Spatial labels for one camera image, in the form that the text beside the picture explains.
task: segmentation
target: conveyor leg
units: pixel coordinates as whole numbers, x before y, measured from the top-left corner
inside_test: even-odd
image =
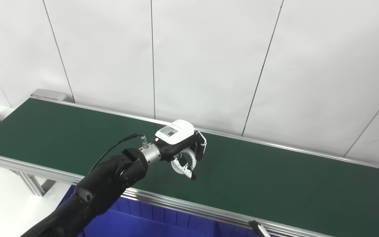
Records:
[[[36,180],[36,177],[34,175],[26,174],[23,172],[15,171],[26,183],[27,187],[29,187],[30,191],[34,195],[38,195],[43,197],[45,195],[45,191],[43,190],[42,186],[40,186],[39,182]]]

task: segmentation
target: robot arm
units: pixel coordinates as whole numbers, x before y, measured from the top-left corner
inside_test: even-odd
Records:
[[[145,137],[142,141],[140,149],[127,148],[96,166],[77,184],[67,201],[21,237],[77,236],[96,216],[105,213],[125,189],[144,178],[149,165],[157,161],[171,162],[175,171],[195,179],[193,166],[201,160],[207,143],[190,123],[177,120],[156,132],[153,141],[148,143]],[[183,158],[183,151],[194,157],[192,168]]]

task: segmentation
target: blue bin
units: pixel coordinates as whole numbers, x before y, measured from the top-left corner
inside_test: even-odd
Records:
[[[60,204],[74,192],[71,186]],[[256,237],[246,228],[119,198],[79,237]]]

